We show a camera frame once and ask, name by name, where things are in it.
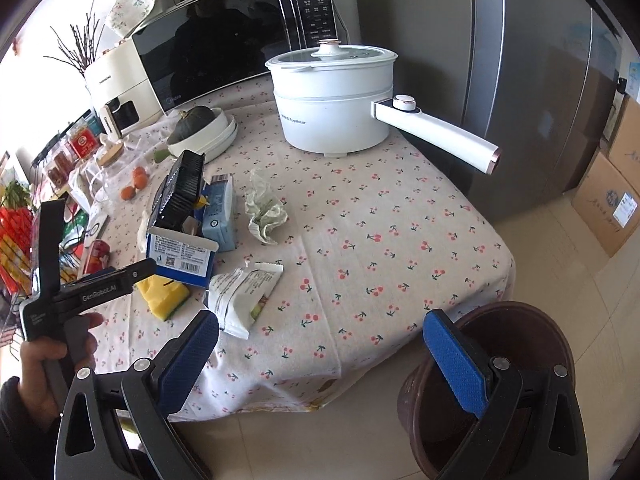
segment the cardboard box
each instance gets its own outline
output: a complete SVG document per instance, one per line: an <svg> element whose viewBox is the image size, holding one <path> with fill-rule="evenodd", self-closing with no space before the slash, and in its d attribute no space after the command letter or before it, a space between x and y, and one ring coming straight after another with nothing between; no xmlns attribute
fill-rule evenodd
<svg viewBox="0 0 640 480"><path fill-rule="evenodd" d="M159 227L146 232L146 256L156 261L156 274L187 285L209 286L217 250L207 238Z"/></svg>
<svg viewBox="0 0 640 480"><path fill-rule="evenodd" d="M609 160L640 191L640 104L628 95L622 101Z"/></svg>
<svg viewBox="0 0 640 480"><path fill-rule="evenodd" d="M598 153L572 205L602 248L613 256L638 227L640 198L631 184Z"/></svg>

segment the jar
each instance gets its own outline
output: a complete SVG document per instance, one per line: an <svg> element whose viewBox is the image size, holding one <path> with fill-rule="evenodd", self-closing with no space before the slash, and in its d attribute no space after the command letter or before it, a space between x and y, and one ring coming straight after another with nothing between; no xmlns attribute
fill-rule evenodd
<svg viewBox="0 0 640 480"><path fill-rule="evenodd" d="M60 189L66 184L66 178L64 174L58 169L55 164L51 164L47 167L47 176L53 184L53 187Z"/></svg>
<svg viewBox="0 0 640 480"><path fill-rule="evenodd" d="M62 148L53 156L53 162L55 162L60 172L65 176L65 179L68 180L69 174L74 170L74 165L68 159Z"/></svg>
<svg viewBox="0 0 640 480"><path fill-rule="evenodd" d="M73 167L75 167L80 160L80 157L76 153L76 150L74 150L71 146L71 142L69 139L69 133L67 133L62 139L60 139L60 144L62 145L62 149L65 152L66 158L68 158L71 161Z"/></svg>
<svg viewBox="0 0 640 480"><path fill-rule="evenodd" d="M91 112L91 114L88 117L85 117L84 120L86 121L87 126L89 127L89 129L91 130L91 132L94 134L95 137L100 137L100 134L106 133L104 131L104 128L102 127L102 123L100 122L100 119L96 117L96 115L93 112Z"/></svg>
<svg viewBox="0 0 640 480"><path fill-rule="evenodd" d="M100 146L98 139L89 129L85 120L79 120L69 131L71 147L79 158L85 159L91 156Z"/></svg>

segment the white electric cooking pot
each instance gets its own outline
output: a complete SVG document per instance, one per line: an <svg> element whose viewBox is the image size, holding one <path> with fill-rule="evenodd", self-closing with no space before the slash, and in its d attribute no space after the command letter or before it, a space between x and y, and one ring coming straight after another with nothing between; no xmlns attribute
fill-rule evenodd
<svg viewBox="0 0 640 480"><path fill-rule="evenodd" d="M410 96L393 98L398 54L375 46L321 40L265 63L287 141L308 152L345 156L382 142L396 126L491 173L498 146L431 117Z"/></svg>

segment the snack packet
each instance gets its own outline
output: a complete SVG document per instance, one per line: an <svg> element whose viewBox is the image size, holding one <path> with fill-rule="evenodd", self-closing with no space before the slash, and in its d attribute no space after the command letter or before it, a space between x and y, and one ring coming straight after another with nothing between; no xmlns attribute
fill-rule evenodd
<svg viewBox="0 0 640 480"><path fill-rule="evenodd" d="M209 282L207 307L218 316L220 330L249 339L251 325L278 283L284 267L246 262L244 268L217 274Z"/></svg>

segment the person's hand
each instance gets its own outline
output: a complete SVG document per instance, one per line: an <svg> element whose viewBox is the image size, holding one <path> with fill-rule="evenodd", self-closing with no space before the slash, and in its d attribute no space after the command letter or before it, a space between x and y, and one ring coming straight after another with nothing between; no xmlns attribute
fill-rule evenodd
<svg viewBox="0 0 640 480"><path fill-rule="evenodd" d="M100 326L104 321L102 314L97 312L82 315L89 319L89 328ZM76 365L76 370L83 367L95 368L94 353L98 348L98 342L92 334L87 336L84 348L87 358ZM24 407L42 431L47 431L60 415L53 393L47 384L42 362L46 359L62 359L65 355L66 345L46 336L39 337L36 341L25 341L20 345L22 379L18 384L18 393Z"/></svg>

